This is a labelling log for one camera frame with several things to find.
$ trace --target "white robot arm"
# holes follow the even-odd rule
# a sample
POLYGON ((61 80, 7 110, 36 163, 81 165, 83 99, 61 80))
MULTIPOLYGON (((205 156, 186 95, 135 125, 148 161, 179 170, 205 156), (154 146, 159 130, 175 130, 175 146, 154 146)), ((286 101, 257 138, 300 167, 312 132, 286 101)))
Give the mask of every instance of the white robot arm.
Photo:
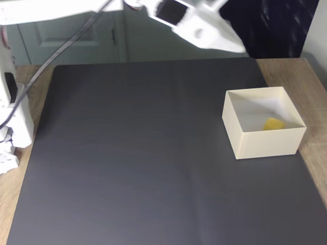
MULTIPOLYGON (((228 0, 125 0, 134 8, 146 7, 149 17, 199 48, 245 52, 242 41, 219 15, 228 0)), ((0 0, 0 124, 6 120, 24 89, 15 81, 15 66, 5 25, 51 20, 96 11, 105 0, 0 0)), ((123 9, 123 0, 111 0, 104 11, 123 9)), ((32 143, 34 124, 28 98, 20 102, 13 117, 0 128, 0 174, 18 167, 15 147, 32 143)))

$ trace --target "open box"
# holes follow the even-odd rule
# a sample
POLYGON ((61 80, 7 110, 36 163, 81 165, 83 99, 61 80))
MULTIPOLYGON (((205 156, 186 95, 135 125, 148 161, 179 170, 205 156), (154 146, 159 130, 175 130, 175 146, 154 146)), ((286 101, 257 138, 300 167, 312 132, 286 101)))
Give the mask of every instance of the open box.
POLYGON ((222 118, 236 159, 293 155, 307 129, 283 87, 227 91, 222 118), (285 128, 263 131, 270 117, 285 128))

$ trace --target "wire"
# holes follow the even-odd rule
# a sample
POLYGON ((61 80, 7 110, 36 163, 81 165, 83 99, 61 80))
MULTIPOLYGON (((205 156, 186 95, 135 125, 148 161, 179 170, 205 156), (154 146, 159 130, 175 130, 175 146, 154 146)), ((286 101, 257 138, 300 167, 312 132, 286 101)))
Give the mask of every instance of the wire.
POLYGON ((13 107, 12 111, 10 112, 7 119, 0 125, 0 129, 2 129, 12 118, 15 111, 17 110, 19 103, 24 99, 29 89, 32 87, 32 85, 35 83, 35 81, 39 78, 39 76, 44 72, 44 70, 62 53, 64 52, 69 46, 71 46, 77 39, 79 39, 84 32, 89 29, 92 24, 100 17, 100 15, 103 13, 103 10, 112 2, 112 0, 108 0, 95 14, 93 14, 86 23, 68 40, 66 41, 60 48, 58 48, 35 72, 35 74, 32 76, 24 90, 22 91, 20 97, 17 99, 15 106, 13 107))

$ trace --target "yellow object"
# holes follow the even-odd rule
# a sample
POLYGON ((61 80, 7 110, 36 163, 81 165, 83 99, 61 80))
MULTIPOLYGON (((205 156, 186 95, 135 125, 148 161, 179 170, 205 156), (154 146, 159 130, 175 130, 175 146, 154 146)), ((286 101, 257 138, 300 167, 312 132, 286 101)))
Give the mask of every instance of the yellow object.
POLYGON ((275 129, 283 129, 285 127, 285 124, 276 119, 276 118, 268 118, 266 121, 263 130, 275 130, 275 129))

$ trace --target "table surface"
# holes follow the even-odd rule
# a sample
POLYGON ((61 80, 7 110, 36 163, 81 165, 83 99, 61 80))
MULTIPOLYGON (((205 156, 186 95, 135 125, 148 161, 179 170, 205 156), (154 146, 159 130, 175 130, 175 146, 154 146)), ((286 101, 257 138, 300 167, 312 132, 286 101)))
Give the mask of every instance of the table surface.
MULTIPOLYGON (((317 186, 324 203, 327 203, 327 93, 303 59, 257 60, 269 86, 284 86, 298 108, 308 132, 299 149, 307 168, 317 186)), ((37 66, 17 68, 17 81, 25 82, 35 72, 37 66)), ((30 108, 35 128, 38 126, 45 96, 51 80, 50 67, 30 91, 30 108)), ((0 244, 6 244, 13 215, 18 201, 22 181, 25 176, 32 146, 16 151, 20 167, 0 177, 0 244)))

